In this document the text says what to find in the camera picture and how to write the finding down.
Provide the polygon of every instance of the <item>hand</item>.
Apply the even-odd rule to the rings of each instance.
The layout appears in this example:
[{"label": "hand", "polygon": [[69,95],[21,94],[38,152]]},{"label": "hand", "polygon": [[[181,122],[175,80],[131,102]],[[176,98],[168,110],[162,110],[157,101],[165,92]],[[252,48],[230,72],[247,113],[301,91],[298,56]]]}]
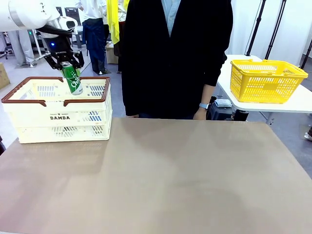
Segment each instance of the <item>hand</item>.
[{"label": "hand", "polygon": [[194,120],[206,120],[207,110],[204,108],[199,108],[196,114],[194,115]]},{"label": "hand", "polygon": [[135,116],[127,116],[127,118],[138,118],[138,115],[135,115]]}]

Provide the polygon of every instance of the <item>green can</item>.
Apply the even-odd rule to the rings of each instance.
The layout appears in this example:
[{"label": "green can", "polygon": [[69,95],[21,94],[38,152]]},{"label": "green can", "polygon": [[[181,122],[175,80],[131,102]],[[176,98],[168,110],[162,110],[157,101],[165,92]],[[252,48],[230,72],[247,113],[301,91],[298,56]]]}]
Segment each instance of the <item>green can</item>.
[{"label": "green can", "polygon": [[69,62],[62,62],[63,66],[63,76],[66,78],[70,92],[73,95],[82,94],[83,88],[80,82],[80,78],[77,76],[77,72],[73,65]]}]

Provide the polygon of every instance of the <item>basket rim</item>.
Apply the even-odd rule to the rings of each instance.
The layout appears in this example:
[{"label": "basket rim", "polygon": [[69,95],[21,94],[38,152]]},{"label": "basket rim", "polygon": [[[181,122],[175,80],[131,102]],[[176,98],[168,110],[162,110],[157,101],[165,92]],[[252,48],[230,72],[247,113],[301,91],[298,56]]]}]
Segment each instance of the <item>basket rim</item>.
[{"label": "basket rim", "polygon": [[[6,96],[1,99],[1,102],[4,104],[7,103],[20,103],[20,104],[27,104],[27,103],[36,103],[41,104],[42,106],[46,107],[45,100],[10,100],[14,93],[16,93],[21,87],[23,87],[27,82],[32,79],[52,79],[52,80],[59,80],[60,82],[64,82],[62,77],[27,77],[21,83],[19,83],[14,89],[12,89]],[[80,77],[80,80],[84,79],[105,79],[105,88],[102,94],[102,97],[99,99],[67,99],[64,100],[64,107],[66,107],[69,103],[95,103],[95,102],[105,102],[106,96],[108,92],[108,87],[110,84],[109,77]]]},{"label": "basket rim", "polygon": [[236,64],[237,61],[240,62],[246,62],[246,63],[261,63],[261,65],[265,65],[265,62],[281,62],[284,63],[290,67],[292,67],[293,69],[297,70],[298,72],[300,72],[301,74],[284,74],[284,75],[277,75],[277,74],[273,74],[273,73],[269,73],[271,77],[275,77],[275,78],[308,78],[309,74],[306,73],[304,70],[302,70],[301,68],[285,62],[285,61],[277,61],[277,60],[263,60],[263,61],[253,61],[253,59],[233,59],[231,61],[231,65],[233,67],[235,67],[240,73],[244,74],[244,75],[249,75],[249,76],[257,76],[257,77],[268,77],[268,74],[261,74],[261,73],[254,73],[254,72],[245,72],[243,69],[238,67],[238,64]]}]

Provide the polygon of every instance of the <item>machine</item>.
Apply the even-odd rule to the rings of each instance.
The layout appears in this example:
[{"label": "machine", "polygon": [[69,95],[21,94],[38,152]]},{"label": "machine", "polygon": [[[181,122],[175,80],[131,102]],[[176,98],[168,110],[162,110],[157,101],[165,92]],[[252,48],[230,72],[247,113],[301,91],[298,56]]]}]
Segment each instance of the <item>machine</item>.
[{"label": "machine", "polygon": [[77,21],[60,16],[50,0],[1,0],[0,32],[37,29],[50,51],[45,60],[53,69],[62,71],[62,62],[75,69],[84,65],[82,52],[74,52],[69,38],[77,34]]}]

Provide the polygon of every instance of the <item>cream plastic basket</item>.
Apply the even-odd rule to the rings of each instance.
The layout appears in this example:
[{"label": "cream plastic basket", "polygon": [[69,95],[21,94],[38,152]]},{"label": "cream plastic basket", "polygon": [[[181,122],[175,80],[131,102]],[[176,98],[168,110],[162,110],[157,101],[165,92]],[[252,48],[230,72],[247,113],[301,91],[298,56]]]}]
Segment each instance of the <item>cream plastic basket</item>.
[{"label": "cream plastic basket", "polygon": [[70,93],[61,77],[29,77],[3,99],[20,143],[108,140],[112,121],[109,77],[81,77]]}]

